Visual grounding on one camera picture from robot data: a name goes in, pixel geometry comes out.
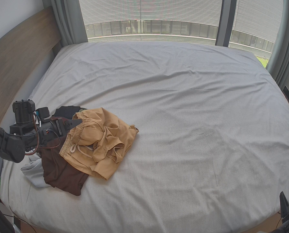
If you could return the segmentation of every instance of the white drawstring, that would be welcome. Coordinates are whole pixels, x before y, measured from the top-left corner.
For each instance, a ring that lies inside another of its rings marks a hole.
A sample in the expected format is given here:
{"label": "white drawstring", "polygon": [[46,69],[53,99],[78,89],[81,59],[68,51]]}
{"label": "white drawstring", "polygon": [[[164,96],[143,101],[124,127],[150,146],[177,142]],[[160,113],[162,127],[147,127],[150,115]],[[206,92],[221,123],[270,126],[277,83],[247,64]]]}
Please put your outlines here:
{"label": "white drawstring", "polygon": [[[88,146],[83,146],[83,147],[88,148],[90,151],[94,151],[93,149],[91,149],[91,148],[88,147]],[[71,145],[70,152],[71,152],[71,153],[74,153],[74,152],[76,151],[76,148],[78,148],[78,150],[79,150],[82,154],[84,154],[85,156],[87,156],[87,157],[89,157],[89,158],[92,158],[92,156],[90,156],[90,155],[88,155],[88,154],[82,152],[82,151],[80,150],[80,146],[77,145],[77,144],[72,144],[72,145]]]}

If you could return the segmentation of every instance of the white bed sheet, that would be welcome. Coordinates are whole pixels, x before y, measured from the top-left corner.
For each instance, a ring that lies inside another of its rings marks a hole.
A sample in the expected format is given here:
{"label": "white bed sheet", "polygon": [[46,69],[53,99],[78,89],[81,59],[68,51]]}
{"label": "white bed sheet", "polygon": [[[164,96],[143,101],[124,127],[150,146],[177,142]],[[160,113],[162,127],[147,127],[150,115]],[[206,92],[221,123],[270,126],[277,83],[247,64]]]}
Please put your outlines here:
{"label": "white bed sheet", "polygon": [[289,104],[252,53],[178,42],[63,48],[36,108],[104,107],[139,128],[108,180],[81,196],[35,188],[5,161],[1,199],[52,232],[239,232],[289,199]]}

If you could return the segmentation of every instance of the bed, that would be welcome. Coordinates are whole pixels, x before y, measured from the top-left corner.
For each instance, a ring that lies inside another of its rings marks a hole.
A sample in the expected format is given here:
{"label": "bed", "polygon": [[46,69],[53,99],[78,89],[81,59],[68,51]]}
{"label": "bed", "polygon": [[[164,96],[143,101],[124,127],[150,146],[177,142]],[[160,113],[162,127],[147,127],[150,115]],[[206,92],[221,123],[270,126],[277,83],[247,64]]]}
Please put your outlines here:
{"label": "bed", "polygon": [[[0,89],[0,122],[57,32],[46,9],[0,40],[0,87],[13,88]],[[180,42],[69,45],[30,98],[50,114],[104,107],[139,129],[115,174],[89,177],[79,197],[35,188],[20,171],[27,156],[4,162],[3,203],[51,232],[241,232],[279,211],[282,190],[289,200],[289,104],[252,53]]]}

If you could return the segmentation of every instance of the gray curtain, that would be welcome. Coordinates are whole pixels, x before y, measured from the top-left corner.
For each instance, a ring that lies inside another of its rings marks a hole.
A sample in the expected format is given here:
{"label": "gray curtain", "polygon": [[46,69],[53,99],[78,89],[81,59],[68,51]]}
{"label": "gray curtain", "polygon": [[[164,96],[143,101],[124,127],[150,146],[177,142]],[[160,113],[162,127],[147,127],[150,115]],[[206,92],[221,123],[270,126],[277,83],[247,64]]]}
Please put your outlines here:
{"label": "gray curtain", "polygon": [[42,0],[53,7],[62,46],[88,42],[79,0]]}
{"label": "gray curtain", "polygon": [[289,73],[289,0],[284,0],[284,9],[272,56],[266,66],[278,86],[283,89]]}

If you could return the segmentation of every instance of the headboard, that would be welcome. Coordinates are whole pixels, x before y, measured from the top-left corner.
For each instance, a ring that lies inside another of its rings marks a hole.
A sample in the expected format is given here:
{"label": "headboard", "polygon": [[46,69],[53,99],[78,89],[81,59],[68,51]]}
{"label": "headboard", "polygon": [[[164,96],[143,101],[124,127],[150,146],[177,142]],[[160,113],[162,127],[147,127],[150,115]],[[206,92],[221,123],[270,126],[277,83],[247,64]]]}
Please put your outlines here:
{"label": "headboard", "polygon": [[60,40],[52,7],[29,17],[0,39],[0,123],[21,85]]}

